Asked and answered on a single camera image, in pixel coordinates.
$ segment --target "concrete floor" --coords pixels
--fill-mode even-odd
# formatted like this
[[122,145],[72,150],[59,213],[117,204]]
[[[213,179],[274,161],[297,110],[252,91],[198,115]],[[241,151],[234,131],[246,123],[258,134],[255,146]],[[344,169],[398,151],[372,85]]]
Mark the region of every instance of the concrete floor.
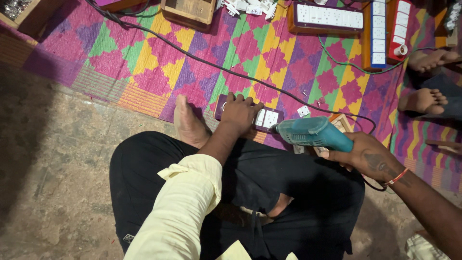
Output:
[[[175,135],[171,123],[0,65],[0,259],[122,259],[109,161],[145,130]],[[461,195],[443,195],[462,206]],[[404,243],[419,229],[396,195],[366,188],[345,259],[407,259]]]

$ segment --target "cream shirt sleeve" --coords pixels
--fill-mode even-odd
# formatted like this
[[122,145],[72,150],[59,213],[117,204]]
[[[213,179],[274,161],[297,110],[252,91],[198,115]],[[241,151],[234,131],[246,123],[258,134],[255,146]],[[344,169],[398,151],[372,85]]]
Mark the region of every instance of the cream shirt sleeve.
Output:
[[124,259],[199,259],[202,222],[221,199],[221,172],[209,155],[186,156],[160,171],[166,183]]

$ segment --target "forearm tattoo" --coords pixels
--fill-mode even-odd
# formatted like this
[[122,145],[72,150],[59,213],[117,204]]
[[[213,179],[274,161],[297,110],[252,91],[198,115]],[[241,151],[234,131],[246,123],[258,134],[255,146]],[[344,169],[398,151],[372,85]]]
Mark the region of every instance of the forearm tattoo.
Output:
[[[385,158],[381,154],[370,154],[368,153],[369,149],[363,150],[361,153],[364,159],[367,162],[367,165],[371,171],[381,171],[385,172],[391,177],[395,178],[398,176],[400,173],[397,173],[394,169],[392,169],[391,165],[388,165],[387,162],[385,162]],[[402,184],[406,185],[406,187],[410,187],[410,183],[406,181],[404,178],[400,178],[398,182],[401,182]]]

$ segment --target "red thread bracelet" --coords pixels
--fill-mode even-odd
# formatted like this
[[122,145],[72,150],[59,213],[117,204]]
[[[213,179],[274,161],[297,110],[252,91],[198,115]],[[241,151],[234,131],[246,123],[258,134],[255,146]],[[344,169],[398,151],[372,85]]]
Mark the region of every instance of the red thread bracelet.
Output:
[[408,168],[404,169],[404,171],[402,173],[400,173],[400,175],[398,175],[396,178],[394,178],[393,180],[385,183],[385,186],[389,186],[389,185],[392,185],[394,184],[395,182],[397,182],[401,177],[404,176],[404,174],[407,172]]

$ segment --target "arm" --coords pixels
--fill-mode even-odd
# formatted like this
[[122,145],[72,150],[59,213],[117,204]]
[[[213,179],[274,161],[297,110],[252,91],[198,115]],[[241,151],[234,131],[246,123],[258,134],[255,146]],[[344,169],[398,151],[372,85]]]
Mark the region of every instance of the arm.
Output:
[[[354,142],[351,152],[330,151],[321,156],[340,162],[348,171],[354,167],[378,182],[388,182],[404,171],[405,167],[373,136],[363,132],[345,134]],[[410,171],[390,187],[434,238],[438,248],[452,260],[462,259],[462,210]]]
[[247,132],[260,103],[252,98],[234,100],[228,94],[226,111],[215,133],[196,155],[186,156],[158,173],[166,183],[152,212],[128,248],[130,259],[199,259],[199,234],[205,216],[221,199],[221,172],[236,140]]

